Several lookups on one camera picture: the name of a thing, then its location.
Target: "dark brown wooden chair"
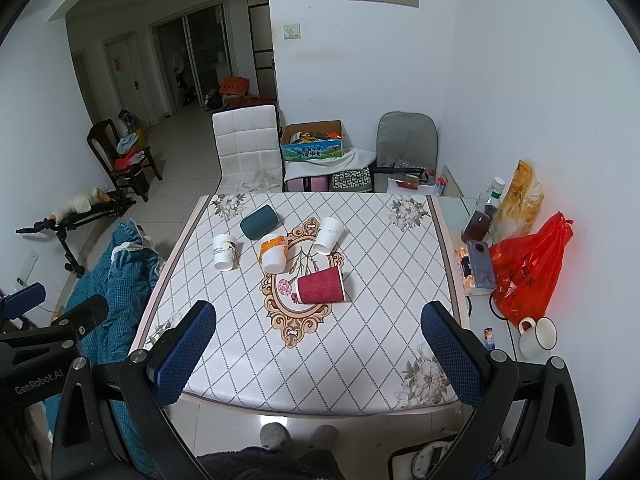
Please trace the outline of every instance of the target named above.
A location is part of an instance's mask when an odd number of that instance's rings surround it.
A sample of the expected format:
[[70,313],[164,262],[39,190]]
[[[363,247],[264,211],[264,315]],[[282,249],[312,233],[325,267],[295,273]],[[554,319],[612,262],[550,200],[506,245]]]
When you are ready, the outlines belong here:
[[[107,127],[111,128],[111,133],[107,131]],[[142,200],[147,202],[149,192],[149,182],[146,179],[143,168],[151,168],[158,180],[162,180],[162,176],[158,172],[156,162],[151,155],[151,148],[145,146],[142,150],[145,154],[145,158],[137,164],[133,164],[124,170],[115,169],[115,161],[121,158],[120,154],[116,150],[116,139],[118,138],[116,132],[116,126],[111,119],[106,119],[95,123],[89,130],[89,135],[86,137],[86,142],[89,144],[89,148],[94,152],[94,155],[107,172],[109,178],[113,182],[116,190],[118,189],[132,189],[134,193],[142,197]]]

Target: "white chair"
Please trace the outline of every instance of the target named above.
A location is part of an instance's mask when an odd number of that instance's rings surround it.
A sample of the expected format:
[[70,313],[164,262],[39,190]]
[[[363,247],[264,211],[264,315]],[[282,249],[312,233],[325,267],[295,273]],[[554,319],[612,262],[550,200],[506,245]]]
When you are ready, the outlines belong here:
[[218,194],[282,191],[282,156],[273,105],[213,114],[222,167]]

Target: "table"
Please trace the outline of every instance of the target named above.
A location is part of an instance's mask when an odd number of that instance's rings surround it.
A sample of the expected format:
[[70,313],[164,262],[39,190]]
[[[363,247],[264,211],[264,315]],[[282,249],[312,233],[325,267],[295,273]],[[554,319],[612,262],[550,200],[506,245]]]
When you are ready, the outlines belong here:
[[[450,248],[463,247],[464,244],[460,239],[460,233],[466,227],[476,207],[476,199],[439,196],[434,202],[436,202],[436,208],[438,209],[436,220],[442,220],[442,231],[449,237]],[[492,242],[493,240],[490,238],[488,244],[491,245]],[[450,265],[457,265],[455,255],[450,251],[447,253],[447,260]],[[454,288],[458,292],[462,292],[460,274],[455,273],[452,276]],[[484,343],[484,329],[493,328],[495,347],[505,351],[511,359],[520,362],[544,364],[551,357],[551,352],[549,351],[541,352],[536,359],[524,357],[518,346],[518,340],[520,339],[518,329],[504,319],[495,303],[492,300],[490,303],[489,296],[472,296],[469,299],[471,301],[471,314],[467,316],[468,325],[463,324],[463,326],[472,330],[482,343]]]
[[[265,275],[258,242],[239,223],[270,204],[289,235],[284,275]],[[275,193],[203,197],[168,260],[133,348],[148,348],[197,300],[210,301],[216,333],[185,392],[266,412],[365,415],[437,408],[456,400],[420,330],[420,313],[450,300],[450,265],[432,197],[373,193]],[[311,251],[318,221],[347,229],[334,252]],[[213,267],[212,239],[229,232],[238,264]],[[342,267],[348,302],[296,305],[289,280]]]

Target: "bottle cap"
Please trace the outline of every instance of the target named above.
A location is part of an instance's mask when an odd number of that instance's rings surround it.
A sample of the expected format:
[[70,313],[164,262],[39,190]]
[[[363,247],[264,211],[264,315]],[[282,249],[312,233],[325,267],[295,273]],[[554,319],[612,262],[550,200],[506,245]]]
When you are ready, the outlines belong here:
[[501,179],[499,176],[494,176],[494,179],[491,182],[492,187],[500,192],[500,194],[502,194],[502,191],[504,190],[504,180]]

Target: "gray slipper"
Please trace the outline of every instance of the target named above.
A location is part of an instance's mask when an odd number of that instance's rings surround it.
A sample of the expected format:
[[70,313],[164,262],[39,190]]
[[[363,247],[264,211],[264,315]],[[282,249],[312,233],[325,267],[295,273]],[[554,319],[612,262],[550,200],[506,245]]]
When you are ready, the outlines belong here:
[[311,435],[309,447],[311,449],[328,449],[332,451],[339,437],[340,432],[335,426],[323,424],[315,428],[313,435]]
[[260,445],[264,449],[280,450],[290,440],[289,431],[279,422],[270,422],[260,428]]

